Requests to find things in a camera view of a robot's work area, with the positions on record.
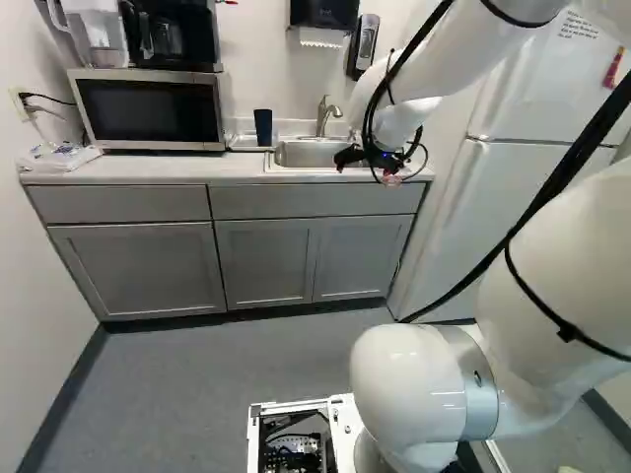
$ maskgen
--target white refrigerator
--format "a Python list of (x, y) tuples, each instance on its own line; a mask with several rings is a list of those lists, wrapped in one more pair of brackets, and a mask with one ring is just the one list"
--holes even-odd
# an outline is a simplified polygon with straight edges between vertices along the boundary
[[(453, 163), (437, 167), (443, 173), (437, 182), (445, 183), (430, 189), (429, 208), (421, 208), (416, 222), (422, 230), (408, 242), (388, 299), (395, 318), (447, 292), (515, 224), (609, 96), (611, 82), (628, 72), (629, 55), (576, 10), (566, 10), (483, 81), (469, 100), (458, 151), (433, 158)], [(453, 124), (447, 117), (441, 126)], [(575, 182), (607, 167), (630, 127), (627, 110)], [(434, 191), (441, 192), (438, 201)], [(475, 318), (478, 286), (421, 320)]]

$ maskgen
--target white countertop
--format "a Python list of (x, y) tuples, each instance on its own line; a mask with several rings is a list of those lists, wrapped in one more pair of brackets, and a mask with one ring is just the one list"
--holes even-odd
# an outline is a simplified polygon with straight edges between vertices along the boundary
[[(342, 174), (332, 169), (319, 173), (272, 171), (264, 168), (262, 153), (224, 153), (221, 156), (102, 156), (82, 167), (65, 173), (22, 172), (24, 185), (90, 184), (272, 184), (373, 182), (368, 169), (346, 169)], [(412, 181), (434, 179), (424, 169)]]

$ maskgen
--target electrical outlet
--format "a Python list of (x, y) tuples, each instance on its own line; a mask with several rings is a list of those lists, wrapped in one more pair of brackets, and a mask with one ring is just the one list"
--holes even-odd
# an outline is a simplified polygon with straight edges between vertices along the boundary
[(26, 92), (27, 90), (24, 87), (11, 87), (9, 88), (9, 96), (11, 96), (11, 101), (13, 102), (14, 107), (16, 108), (16, 112), (20, 117), (21, 121), (29, 121), (31, 117), (29, 113), (24, 107), (24, 102), (20, 99), (19, 93)]

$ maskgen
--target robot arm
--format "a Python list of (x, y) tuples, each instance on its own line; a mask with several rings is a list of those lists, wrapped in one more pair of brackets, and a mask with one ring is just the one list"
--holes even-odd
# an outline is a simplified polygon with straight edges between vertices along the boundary
[[(590, 20), (631, 45), (631, 2), (579, 3)], [(375, 141), (400, 147), (441, 97), (473, 83), (536, 31), (515, 19), (546, 23), (568, 4), (456, 0), (392, 81), (397, 105), (380, 100)], [(353, 126), (363, 121), (385, 71), (381, 61), (360, 80), (352, 98)], [(521, 276), (548, 305), (627, 356), (630, 188), (631, 160), (626, 160), (552, 200), (511, 244)], [(477, 316), (482, 339), (453, 327), (398, 324), (376, 327), (358, 340), (351, 383), (366, 426), (355, 449), (358, 473), (380, 471), (362, 459), (364, 453), (374, 457), (375, 450), (400, 473), (441, 471), (459, 440), (550, 427), (586, 390), (630, 369), (587, 345), (564, 342), (508, 265), (508, 258), (497, 258), (483, 280)]]
[[(390, 84), (395, 105), (381, 97), (373, 136), (384, 150), (401, 148), (441, 99), (473, 84), (553, 20), (571, 0), (456, 0), (442, 23)], [(581, 0), (582, 11), (621, 42), (631, 44), (631, 2)], [(349, 124), (361, 129), (368, 102), (392, 58), (376, 62), (351, 96)]]

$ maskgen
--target sink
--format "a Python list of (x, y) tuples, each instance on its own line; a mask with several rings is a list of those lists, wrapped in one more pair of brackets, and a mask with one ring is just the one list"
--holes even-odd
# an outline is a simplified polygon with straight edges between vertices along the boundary
[[(333, 156), (348, 148), (346, 140), (303, 137), (282, 141), (274, 153), (268, 153), (266, 170), (337, 172)], [(353, 163), (347, 168), (368, 168), (364, 162)]]

